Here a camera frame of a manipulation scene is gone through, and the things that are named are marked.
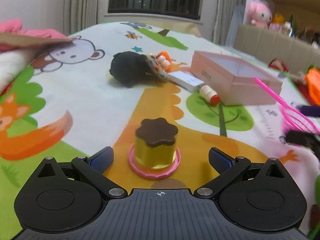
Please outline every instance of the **gray ribbed panel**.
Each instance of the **gray ribbed panel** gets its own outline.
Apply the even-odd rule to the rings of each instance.
[[[25,230],[17,240],[305,240],[298,230],[258,234],[226,220],[211,200],[188,190],[135,189],[111,200],[94,222],[76,231],[43,234]]]

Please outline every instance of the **my melody plush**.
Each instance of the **my melody plush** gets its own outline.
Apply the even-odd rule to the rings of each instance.
[[[262,29],[268,29],[272,20],[272,13],[266,2],[254,0],[249,3],[251,24]]]

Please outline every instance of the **teal star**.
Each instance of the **teal star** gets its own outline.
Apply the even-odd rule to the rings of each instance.
[[[142,48],[139,48],[139,47],[137,47],[137,46],[134,46],[133,48],[131,48],[131,49],[133,49],[135,52],[143,52],[142,51]]]

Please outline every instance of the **gray curtain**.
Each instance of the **gray curtain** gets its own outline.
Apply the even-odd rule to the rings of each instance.
[[[64,0],[63,33],[73,34],[98,22],[98,0]]]
[[[233,10],[237,5],[245,5],[246,0],[218,0],[217,16],[213,30],[213,42],[224,45],[227,39]]]

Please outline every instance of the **bed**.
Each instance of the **bed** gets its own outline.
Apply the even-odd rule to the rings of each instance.
[[[171,82],[128,89],[108,71],[113,55],[122,51],[167,51],[174,59],[174,69],[183,71],[188,71],[195,50],[242,57],[262,68],[264,63],[195,35],[129,22],[92,26],[71,37],[75,41],[72,46],[38,57],[0,97],[0,107],[11,117],[0,125],[1,240],[11,239],[21,230],[14,199],[43,158],[53,156],[58,162],[69,162],[76,156],[91,156],[105,146],[113,148],[114,163],[104,175],[128,192],[132,188],[195,190],[218,174],[208,163],[211,147],[252,162],[279,158],[308,202],[300,227],[308,233],[314,184],[320,174],[318,160],[310,150],[283,142],[277,105],[225,107],[227,136],[220,136],[214,108],[199,102],[196,93]],[[281,96],[288,103],[305,103],[289,80],[283,82]],[[158,117],[178,127],[181,163],[171,177],[154,181],[132,171],[128,151],[141,121]]]

